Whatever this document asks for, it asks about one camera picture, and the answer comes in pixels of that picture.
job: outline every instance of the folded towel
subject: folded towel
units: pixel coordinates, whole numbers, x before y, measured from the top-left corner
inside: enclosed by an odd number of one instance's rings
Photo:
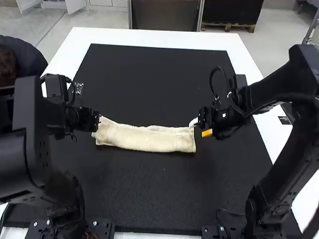
[[[110,145],[147,152],[196,152],[194,128],[152,125],[136,127],[100,116],[99,129],[92,133],[97,145]]]

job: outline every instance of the pallet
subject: pallet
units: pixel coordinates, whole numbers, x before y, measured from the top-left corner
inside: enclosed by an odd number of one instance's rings
[[[254,33],[256,24],[207,23],[207,22],[202,22],[200,30],[201,31],[205,31],[207,26],[224,26],[225,27],[225,32],[230,32],[230,29],[231,29],[232,26],[240,26],[240,27],[246,28],[249,33]]]

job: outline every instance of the gray floor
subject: gray floor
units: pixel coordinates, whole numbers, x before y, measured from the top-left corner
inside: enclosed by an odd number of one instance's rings
[[[261,73],[266,76],[285,64],[288,49],[301,43],[312,20],[307,12],[263,9],[255,33],[239,33]],[[35,45],[50,61],[73,26],[128,28],[124,12],[80,11],[65,14],[59,9],[31,9],[20,14],[15,7],[0,7],[0,34],[22,38]],[[224,32],[222,28],[208,31]]]

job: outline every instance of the mounting plate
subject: mounting plate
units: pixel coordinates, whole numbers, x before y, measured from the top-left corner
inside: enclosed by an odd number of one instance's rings
[[[223,226],[203,226],[201,228],[201,238],[202,239],[237,239],[241,236],[241,228]]]
[[[87,232],[94,233],[99,239],[114,239],[115,225],[110,219],[88,218]],[[46,220],[32,221],[25,239],[52,239],[52,227],[47,225]],[[56,235],[57,239],[63,239],[62,234]]]

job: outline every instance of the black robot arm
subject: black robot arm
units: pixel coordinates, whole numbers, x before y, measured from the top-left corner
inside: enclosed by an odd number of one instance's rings
[[[286,65],[250,86],[243,84],[243,76],[229,80],[229,107],[219,109],[215,101],[213,106],[202,108],[198,116],[200,128],[208,125],[213,136],[226,139],[252,115],[283,102],[292,103],[295,121],[291,135],[246,202],[244,236],[249,239],[282,238],[281,224],[295,197],[319,169],[319,54],[314,46],[295,45],[289,57]]]
[[[53,166],[49,136],[96,131],[99,112],[69,104],[66,77],[43,81],[47,98],[36,76],[0,89],[0,203],[44,207],[54,230],[65,239],[80,239],[86,229],[82,188],[73,175]]]

